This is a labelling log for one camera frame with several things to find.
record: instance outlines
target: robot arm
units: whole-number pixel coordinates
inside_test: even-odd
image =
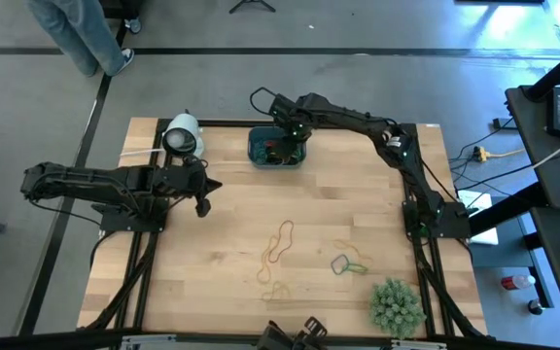
[[[316,93],[302,96],[296,102],[276,94],[268,114],[286,132],[274,150],[281,157],[289,157],[312,135],[312,129],[321,126],[334,125],[365,135],[386,164],[401,172],[416,198],[418,220],[428,227],[438,225],[444,211],[444,199],[427,183],[417,138],[395,121],[334,106]]]
[[[204,217],[211,209],[206,195],[221,185],[207,178],[203,160],[185,157],[180,166],[123,166],[114,170],[43,162],[25,170],[20,191],[32,202],[67,196],[100,203],[93,207],[101,214],[119,213],[148,221],[164,216],[156,209],[156,199],[162,198],[195,197],[197,215]]]

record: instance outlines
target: person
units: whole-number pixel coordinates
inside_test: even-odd
[[[40,26],[86,76],[100,64],[113,77],[133,60],[133,50],[118,45],[98,0],[26,1]]]

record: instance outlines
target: gray floor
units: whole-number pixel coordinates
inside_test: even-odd
[[[125,44],[134,48],[560,49],[554,16],[541,6],[427,0],[270,1],[278,13],[246,5],[230,16],[231,1],[147,0],[144,31],[127,35]],[[15,30],[4,25],[9,23]],[[22,2],[0,0],[0,47],[52,46]],[[187,108],[200,118],[262,118],[248,103],[250,92],[259,86],[292,98],[314,91],[333,103],[399,121],[440,123],[453,157],[462,146],[487,134],[492,119],[507,116],[506,88],[531,84],[556,63],[436,56],[138,55],[110,86],[87,166],[117,164],[131,117],[169,118]],[[0,335],[16,331],[53,217],[23,202],[18,192],[21,172],[43,160],[72,161],[99,82],[100,77],[86,79],[78,74],[63,55],[0,56],[0,221],[9,226],[0,235]],[[264,98],[258,102],[268,103]],[[499,153],[521,148],[522,142],[515,132],[502,132],[481,145]],[[528,161],[524,154],[490,160],[473,164],[467,175],[482,179]],[[528,171],[493,185],[514,192],[533,181]],[[76,204],[74,211],[96,217],[84,203]],[[75,328],[95,240],[96,227],[71,219],[37,332]],[[548,280],[557,308],[536,317],[520,306],[534,298],[532,291],[505,294],[499,289],[498,279],[509,273],[508,269],[475,272],[490,334],[560,345],[560,338],[553,336],[555,325],[560,330],[560,297],[553,278]]]

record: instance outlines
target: small bottle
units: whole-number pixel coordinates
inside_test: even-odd
[[[525,289],[535,285],[535,277],[522,275],[503,277],[501,284],[508,291]]]

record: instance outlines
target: white cylindrical light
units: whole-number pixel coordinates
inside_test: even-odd
[[[204,143],[200,138],[198,120],[187,113],[174,118],[163,133],[163,148],[172,156],[202,156]]]

